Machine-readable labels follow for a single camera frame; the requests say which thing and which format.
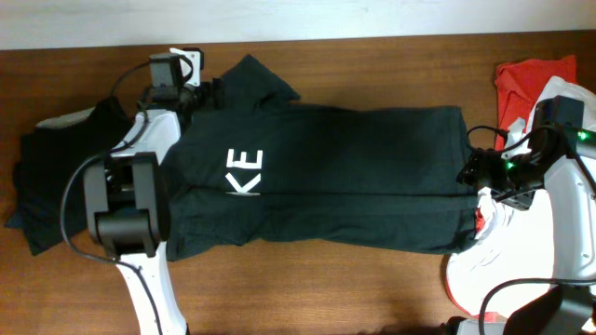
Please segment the black Nike t-shirt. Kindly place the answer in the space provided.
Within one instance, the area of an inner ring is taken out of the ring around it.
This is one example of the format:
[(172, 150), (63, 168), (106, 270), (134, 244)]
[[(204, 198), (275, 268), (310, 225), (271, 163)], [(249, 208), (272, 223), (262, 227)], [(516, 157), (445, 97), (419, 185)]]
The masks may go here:
[(250, 56), (221, 82), (161, 163), (170, 261), (257, 239), (429, 254), (473, 245), (477, 196), (456, 179), (469, 155), (458, 107), (302, 104)]

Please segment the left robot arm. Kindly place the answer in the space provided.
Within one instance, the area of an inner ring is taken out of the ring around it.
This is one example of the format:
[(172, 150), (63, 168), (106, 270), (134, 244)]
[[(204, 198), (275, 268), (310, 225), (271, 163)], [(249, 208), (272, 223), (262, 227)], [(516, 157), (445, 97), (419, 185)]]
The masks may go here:
[(159, 165), (214, 86), (200, 79), (204, 56), (198, 48), (171, 48), (145, 65), (152, 82), (137, 103), (133, 126), (115, 148), (78, 171), (89, 234), (103, 248), (102, 260), (122, 274), (140, 332), (186, 334), (166, 259), (171, 219)]

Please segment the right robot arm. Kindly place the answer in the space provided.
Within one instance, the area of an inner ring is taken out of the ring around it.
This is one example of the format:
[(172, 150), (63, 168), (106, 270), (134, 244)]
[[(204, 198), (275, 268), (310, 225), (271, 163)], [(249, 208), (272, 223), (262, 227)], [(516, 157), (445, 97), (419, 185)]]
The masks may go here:
[[(488, 291), (475, 319), (455, 322), (459, 334), (579, 334), (595, 304), (595, 134), (583, 126), (584, 103), (556, 96), (535, 109), (532, 130), (517, 141), (526, 154), (475, 148), (457, 180), (486, 186), (498, 203), (528, 211), (538, 191), (549, 196), (553, 274), (510, 279)], [(486, 312), (500, 291), (545, 283), (549, 290), (516, 309), (507, 322)]]

